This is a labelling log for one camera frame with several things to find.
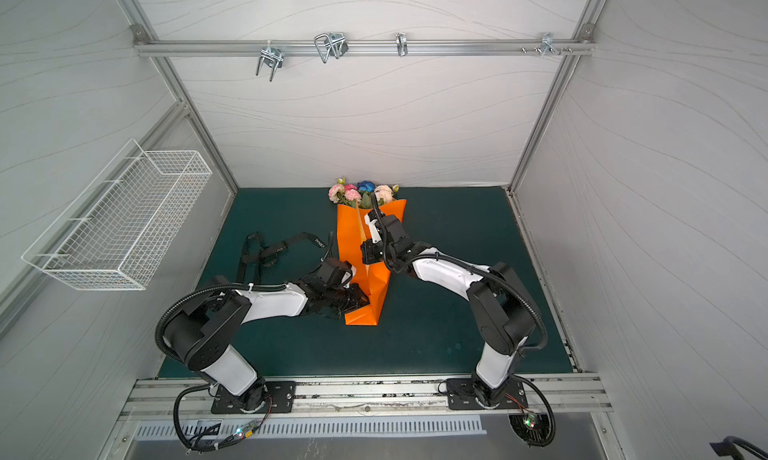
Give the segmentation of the peach fake flower spray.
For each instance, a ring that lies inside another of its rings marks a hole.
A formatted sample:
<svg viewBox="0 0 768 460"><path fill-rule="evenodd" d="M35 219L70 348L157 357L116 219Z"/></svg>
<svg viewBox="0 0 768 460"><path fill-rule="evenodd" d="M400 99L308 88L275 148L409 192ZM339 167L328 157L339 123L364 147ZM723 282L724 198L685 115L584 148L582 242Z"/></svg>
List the peach fake flower spray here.
<svg viewBox="0 0 768 460"><path fill-rule="evenodd" d="M398 185L378 185L374 188L374 197L378 206L390 204L396 200L399 192Z"/></svg>

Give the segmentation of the blue fake rose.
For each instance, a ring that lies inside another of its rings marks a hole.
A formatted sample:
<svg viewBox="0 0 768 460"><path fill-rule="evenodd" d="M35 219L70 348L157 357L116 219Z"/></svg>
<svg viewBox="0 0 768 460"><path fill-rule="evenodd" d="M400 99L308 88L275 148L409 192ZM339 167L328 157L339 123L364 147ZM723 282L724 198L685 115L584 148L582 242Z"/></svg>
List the blue fake rose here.
<svg viewBox="0 0 768 460"><path fill-rule="evenodd" d="M357 184L357 190L361 195L361 203L371 204L375 200L376 186L370 181L362 181Z"/></svg>

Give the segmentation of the pink fake flower spray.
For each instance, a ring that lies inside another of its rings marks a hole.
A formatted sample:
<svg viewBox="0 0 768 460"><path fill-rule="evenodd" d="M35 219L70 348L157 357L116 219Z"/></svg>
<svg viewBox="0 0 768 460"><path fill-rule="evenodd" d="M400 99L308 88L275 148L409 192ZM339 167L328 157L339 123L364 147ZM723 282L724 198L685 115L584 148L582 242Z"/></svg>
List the pink fake flower spray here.
<svg viewBox="0 0 768 460"><path fill-rule="evenodd" d="M347 198L348 191L356 191L357 187L354 184L349 184L344 177L338 178L335 184L329 188L328 198L336 205L345 205L353 207L353 201Z"/></svg>

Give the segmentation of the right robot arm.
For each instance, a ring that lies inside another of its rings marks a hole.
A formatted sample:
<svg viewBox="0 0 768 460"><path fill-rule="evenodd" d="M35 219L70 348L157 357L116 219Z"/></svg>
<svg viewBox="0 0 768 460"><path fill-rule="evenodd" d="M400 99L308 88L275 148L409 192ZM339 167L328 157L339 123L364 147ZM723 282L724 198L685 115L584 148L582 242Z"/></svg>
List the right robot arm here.
<svg viewBox="0 0 768 460"><path fill-rule="evenodd" d="M398 249L392 241L369 239L361 246L366 265L381 263L391 273L440 286L466 300L484 342L472 376L476 402L493 409L514 383L515 370L528 352L547 346L541 311L519 277L500 262L475 265L418 242Z"/></svg>

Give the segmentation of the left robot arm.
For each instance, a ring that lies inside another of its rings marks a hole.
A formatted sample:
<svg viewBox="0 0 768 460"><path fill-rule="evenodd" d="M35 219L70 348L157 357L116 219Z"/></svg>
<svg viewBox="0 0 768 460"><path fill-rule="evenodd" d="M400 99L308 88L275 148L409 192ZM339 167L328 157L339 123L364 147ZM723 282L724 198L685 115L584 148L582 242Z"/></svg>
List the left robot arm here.
<svg viewBox="0 0 768 460"><path fill-rule="evenodd" d="M158 320L154 340L167 358L222 387L241 409L254 410L266 393L263 378L232 346L242 325L321 313L343 316L368 304L367 295L351 284L216 284L175 302Z"/></svg>

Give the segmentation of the white vent grille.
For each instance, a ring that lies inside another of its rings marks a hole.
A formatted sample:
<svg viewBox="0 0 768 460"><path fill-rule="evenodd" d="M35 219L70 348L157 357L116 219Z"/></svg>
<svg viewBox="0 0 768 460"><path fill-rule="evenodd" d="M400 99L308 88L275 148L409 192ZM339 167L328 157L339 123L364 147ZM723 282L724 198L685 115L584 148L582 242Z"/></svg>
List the white vent grille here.
<svg viewBox="0 0 768 460"><path fill-rule="evenodd" d="M191 438L208 428L217 434L204 440L224 439L243 429L240 420L194 420L183 423L184 434ZM479 415L390 416L390 417L286 417L271 418L250 438L431 438L486 435ZM138 441L178 440L171 421L144 421L137 427Z"/></svg>

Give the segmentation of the middle metal u-bolt clamp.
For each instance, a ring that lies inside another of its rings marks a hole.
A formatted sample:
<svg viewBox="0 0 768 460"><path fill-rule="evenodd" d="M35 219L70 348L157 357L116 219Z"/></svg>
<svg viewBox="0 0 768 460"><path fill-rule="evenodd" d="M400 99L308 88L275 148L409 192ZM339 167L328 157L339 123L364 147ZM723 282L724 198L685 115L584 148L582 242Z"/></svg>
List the middle metal u-bolt clamp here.
<svg viewBox="0 0 768 460"><path fill-rule="evenodd" d="M349 51L345 35L338 32L317 35L313 44L323 64L327 64L331 58L339 60Z"/></svg>

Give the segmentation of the metal u-bolt clamp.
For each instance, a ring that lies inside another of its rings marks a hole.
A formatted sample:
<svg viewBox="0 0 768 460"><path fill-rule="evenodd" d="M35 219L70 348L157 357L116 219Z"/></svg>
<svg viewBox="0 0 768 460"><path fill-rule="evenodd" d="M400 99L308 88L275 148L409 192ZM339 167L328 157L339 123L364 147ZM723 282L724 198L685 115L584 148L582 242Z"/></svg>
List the metal u-bolt clamp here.
<svg viewBox="0 0 768 460"><path fill-rule="evenodd" d="M259 76L262 72L269 72L269 81L272 82L278 70L283 68L283 53L268 44L262 48L257 61L255 75Z"/></svg>
<svg viewBox="0 0 768 460"><path fill-rule="evenodd" d="M317 35L313 44L323 64L327 64L331 58L339 60L349 51L345 35L338 32Z"/></svg>

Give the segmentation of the left metal u-bolt clamp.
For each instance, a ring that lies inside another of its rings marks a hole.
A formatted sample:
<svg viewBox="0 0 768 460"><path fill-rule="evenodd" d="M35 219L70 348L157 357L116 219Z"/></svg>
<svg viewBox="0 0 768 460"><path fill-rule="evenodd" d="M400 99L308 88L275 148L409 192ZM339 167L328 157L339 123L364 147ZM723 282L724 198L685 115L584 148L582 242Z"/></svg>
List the left metal u-bolt clamp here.
<svg viewBox="0 0 768 460"><path fill-rule="evenodd" d="M272 82L278 70L283 68L283 53L268 44L262 48L257 61L255 75L259 76L262 72L269 72L269 81Z"/></svg>

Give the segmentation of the right metal bolt clamp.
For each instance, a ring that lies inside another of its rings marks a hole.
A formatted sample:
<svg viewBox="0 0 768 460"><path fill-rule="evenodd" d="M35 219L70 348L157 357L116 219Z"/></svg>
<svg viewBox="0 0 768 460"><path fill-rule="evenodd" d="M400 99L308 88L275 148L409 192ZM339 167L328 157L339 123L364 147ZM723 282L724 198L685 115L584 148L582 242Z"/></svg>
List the right metal bolt clamp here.
<svg viewBox="0 0 768 460"><path fill-rule="evenodd" d="M521 47L520 52L523 55L536 55L538 57L547 56L570 56L574 53L573 48L567 41L556 40L550 33L542 36L539 43L530 47Z"/></svg>

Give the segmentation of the aluminium top crossbar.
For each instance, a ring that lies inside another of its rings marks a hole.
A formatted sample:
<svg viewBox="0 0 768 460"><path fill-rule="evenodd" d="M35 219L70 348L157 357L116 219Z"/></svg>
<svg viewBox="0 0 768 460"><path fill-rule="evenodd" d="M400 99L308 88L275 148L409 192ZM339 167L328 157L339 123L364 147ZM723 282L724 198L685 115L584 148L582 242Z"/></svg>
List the aluminium top crossbar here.
<svg viewBox="0 0 768 460"><path fill-rule="evenodd" d="M534 56L523 55L520 48L538 44L533 40L415 40L407 38L406 57L497 57ZM574 53L570 56L590 55L596 48L593 42L567 41ZM398 57L395 39L347 40L349 51L346 56L357 57ZM286 58L317 58L319 55L312 40L304 41L156 41L136 44L134 49L145 58L214 58L252 57L260 55L262 48L270 44L279 49Z"/></svg>

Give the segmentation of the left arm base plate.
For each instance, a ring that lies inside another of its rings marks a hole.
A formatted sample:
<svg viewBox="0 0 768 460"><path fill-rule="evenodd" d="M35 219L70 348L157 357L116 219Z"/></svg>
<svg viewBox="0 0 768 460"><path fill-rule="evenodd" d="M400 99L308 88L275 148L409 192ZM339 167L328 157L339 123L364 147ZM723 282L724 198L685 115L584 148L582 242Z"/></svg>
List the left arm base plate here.
<svg viewBox="0 0 768 460"><path fill-rule="evenodd" d="M296 390L295 381L257 381L248 392L235 396L219 386L211 406L212 414L290 413Z"/></svg>

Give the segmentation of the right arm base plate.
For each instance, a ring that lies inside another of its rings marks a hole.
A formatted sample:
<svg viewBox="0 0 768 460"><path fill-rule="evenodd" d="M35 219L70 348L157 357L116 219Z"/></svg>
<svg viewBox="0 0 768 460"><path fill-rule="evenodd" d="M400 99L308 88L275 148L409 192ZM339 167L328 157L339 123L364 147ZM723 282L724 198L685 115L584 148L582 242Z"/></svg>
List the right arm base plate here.
<svg viewBox="0 0 768 460"><path fill-rule="evenodd" d="M469 377L448 378L437 391L447 398L452 411L465 410L521 410L529 408L524 386L520 381L509 379L496 389L488 388L479 379Z"/></svg>

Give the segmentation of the small metal bracket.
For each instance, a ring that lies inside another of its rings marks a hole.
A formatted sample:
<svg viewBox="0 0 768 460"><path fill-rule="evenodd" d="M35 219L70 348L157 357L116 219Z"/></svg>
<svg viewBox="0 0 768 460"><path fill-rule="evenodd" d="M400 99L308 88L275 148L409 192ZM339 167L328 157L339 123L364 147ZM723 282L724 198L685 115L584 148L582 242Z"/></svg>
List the small metal bracket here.
<svg viewBox="0 0 768 460"><path fill-rule="evenodd" d="M399 58L405 58L408 55L407 37L404 33L397 33L395 37L396 50Z"/></svg>

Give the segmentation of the aluminium front rail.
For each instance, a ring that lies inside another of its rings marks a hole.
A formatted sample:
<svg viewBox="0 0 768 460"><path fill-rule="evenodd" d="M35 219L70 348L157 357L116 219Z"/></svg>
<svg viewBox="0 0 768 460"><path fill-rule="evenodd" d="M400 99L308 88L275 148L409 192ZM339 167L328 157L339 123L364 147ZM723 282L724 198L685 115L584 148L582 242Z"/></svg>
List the aluminium front rail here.
<svg viewBox="0 0 768 460"><path fill-rule="evenodd" d="M603 383L594 373L527 374L533 387L524 386L528 411L544 413L545 402L555 413L611 413L613 405ZM295 381L290 413L279 417L453 415L447 398L437 391L447 378L442 375L273 377ZM137 381L118 419L169 420L177 395L203 385L193 379ZM514 414L521 410L471 410L478 414Z"/></svg>

